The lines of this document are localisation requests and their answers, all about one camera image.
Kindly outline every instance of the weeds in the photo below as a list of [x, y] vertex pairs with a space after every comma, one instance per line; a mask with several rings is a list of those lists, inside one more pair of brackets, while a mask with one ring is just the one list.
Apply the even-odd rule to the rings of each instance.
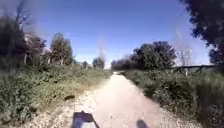
[[146, 96], [185, 119], [198, 120], [205, 128], [224, 126], [224, 81], [215, 71], [188, 77], [167, 71], [127, 71], [125, 76]]
[[110, 74], [100, 69], [53, 65], [1, 73], [0, 126], [19, 126], [66, 97], [76, 97]]

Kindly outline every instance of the roadside vegetation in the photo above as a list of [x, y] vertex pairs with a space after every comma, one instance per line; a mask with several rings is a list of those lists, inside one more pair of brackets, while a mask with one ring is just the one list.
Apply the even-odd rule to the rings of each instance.
[[18, 127], [111, 75], [103, 59], [94, 59], [94, 67], [77, 62], [61, 33], [47, 49], [46, 40], [27, 31], [26, 2], [16, 3], [15, 15], [0, 15], [0, 127]]
[[[186, 68], [192, 65], [193, 55], [183, 40], [179, 40], [181, 49], [174, 49], [164, 41], [143, 44], [129, 56], [113, 61], [111, 68], [124, 71], [147, 97], [177, 116], [197, 121], [205, 128], [222, 128], [224, 1], [180, 1], [190, 13], [192, 35], [201, 37], [210, 46], [213, 68]], [[175, 60], [180, 61], [176, 68]]]

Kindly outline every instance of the tall grass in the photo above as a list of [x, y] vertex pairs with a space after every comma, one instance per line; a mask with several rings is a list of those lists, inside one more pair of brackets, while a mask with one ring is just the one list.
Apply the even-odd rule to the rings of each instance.
[[190, 72], [127, 71], [125, 76], [146, 96], [179, 117], [197, 120], [205, 128], [224, 127], [224, 76], [213, 70]]
[[0, 127], [19, 126], [67, 96], [76, 97], [110, 74], [100, 69], [54, 65], [1, 72]]

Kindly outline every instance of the dirt path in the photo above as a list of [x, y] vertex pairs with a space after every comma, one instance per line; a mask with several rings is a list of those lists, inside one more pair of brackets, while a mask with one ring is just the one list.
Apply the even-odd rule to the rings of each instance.
[[[124, 76], [114, 74], [110, 80], [94, 91], [86, 92], [76, 102], [67, 102], [56, 109], [36, 117], [27, 128], [71, 128], [85, 116], [100, 128], [198, 128], [194, 124], [176, 119], [158, 104], [146, 98]], [[84, 123], [84, 128], [94, 128]]]

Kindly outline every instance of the shrub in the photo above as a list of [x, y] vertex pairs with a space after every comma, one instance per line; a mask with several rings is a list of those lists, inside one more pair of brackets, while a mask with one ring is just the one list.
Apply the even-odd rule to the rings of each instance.
[[146, 96], [169, 111], [185, 119], [197, 119], [204, 127], [223, 127], [224, 77], [214, 70], [189, 74], [186, 77], [164, 71], [125, 72]]
[[0, 81], [0, 125], [18, 125], [31, 119], [32, 86], [22, 78], [2, 76]]
[[23, 67], [2, 73], [0, 127], [19, 126], [48, 107], [63, 102], [66, 97], [76, 97], [110, 74], [101, 69], [55, 65]]

